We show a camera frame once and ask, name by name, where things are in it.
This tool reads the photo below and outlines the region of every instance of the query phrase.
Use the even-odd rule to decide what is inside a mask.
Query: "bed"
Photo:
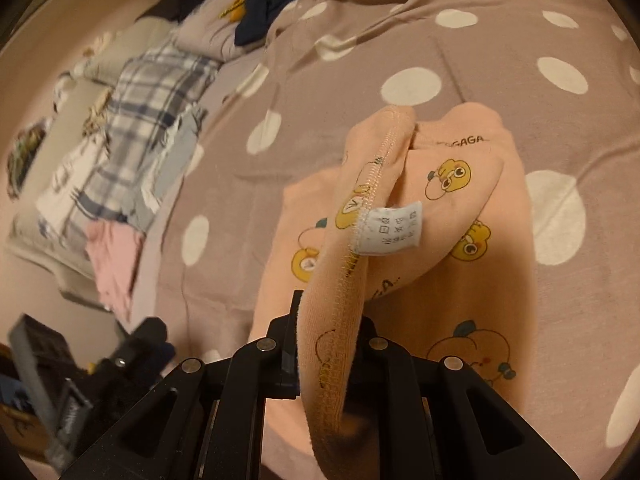
[[[513,134],[532,202],[538,327],[522,414],[581,479],[602,478],[640,418],[631,32],[607,0],[297,0],[266,49],[222,64],[201,97],[210,114],[148,232],[129,328],[156,315],[179,356],[232,356],[265,333],[254,309],[287,190],[339,166],[349,129],[385,104],[428,121],[481,102]],[[10,246],[97,303],[77,255],[33,251],[31,238],[16,227]],[[284,480],[322,478],[308,446],[270,424],[279,413],[264,463]]]

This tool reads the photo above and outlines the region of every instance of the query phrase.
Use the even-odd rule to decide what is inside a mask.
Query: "pink cloth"
[[[131,289],[144,235],[128,224],[94,220],[85,230],[100,302],[126,322],[131,312]]]

